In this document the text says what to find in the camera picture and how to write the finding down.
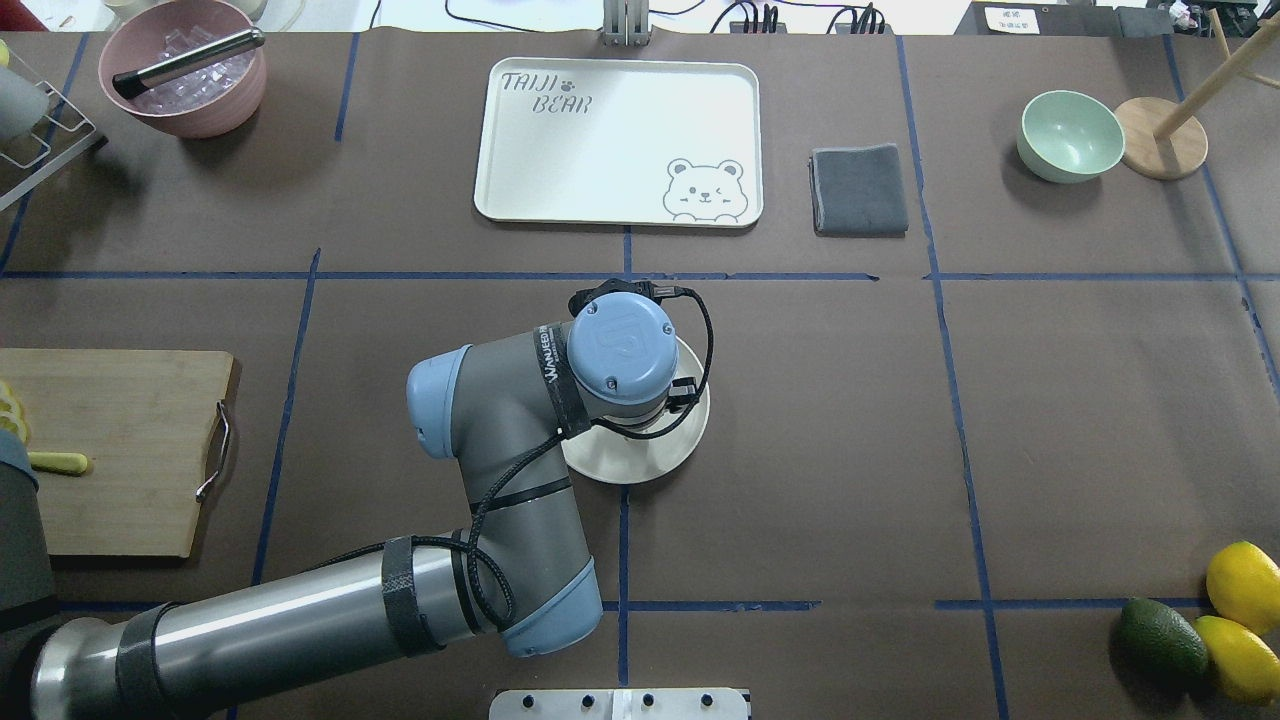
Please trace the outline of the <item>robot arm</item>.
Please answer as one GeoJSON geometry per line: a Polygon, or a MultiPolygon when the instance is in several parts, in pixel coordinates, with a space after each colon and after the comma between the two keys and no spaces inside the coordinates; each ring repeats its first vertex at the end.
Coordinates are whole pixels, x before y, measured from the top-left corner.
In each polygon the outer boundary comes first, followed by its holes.
{"type": "Polygon", "coordinates": [[[705,384],[677,373],[660,305],[690,295],[611,279],[570,300],[571,322],[411,370],[411,424],[430,456],[458,462],[467,528],[118,624],[60,620],[38,480],[4,418],[3,716],[206,719],[486,632],[516,657],[581,641],[603,606],[561,445],[595,427],[646,439],[658,416],[691,411],[705,384]]]}

